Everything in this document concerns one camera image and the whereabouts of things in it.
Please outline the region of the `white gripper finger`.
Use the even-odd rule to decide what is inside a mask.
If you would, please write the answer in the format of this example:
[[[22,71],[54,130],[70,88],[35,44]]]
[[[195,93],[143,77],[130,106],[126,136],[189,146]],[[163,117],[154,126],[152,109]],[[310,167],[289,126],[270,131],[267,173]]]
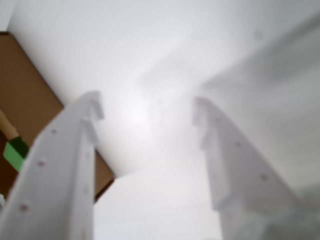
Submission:
[[[1,211],[1,239],[93,239],[97,122],[103,118],[102,94],[93,90],[38,134]]]
[[[199,129],[211,204],[219,214],[224,240],[235,239],[255,218],[285,213],[300,205],[288,184],[211,100],[195,97],[192,118]]]

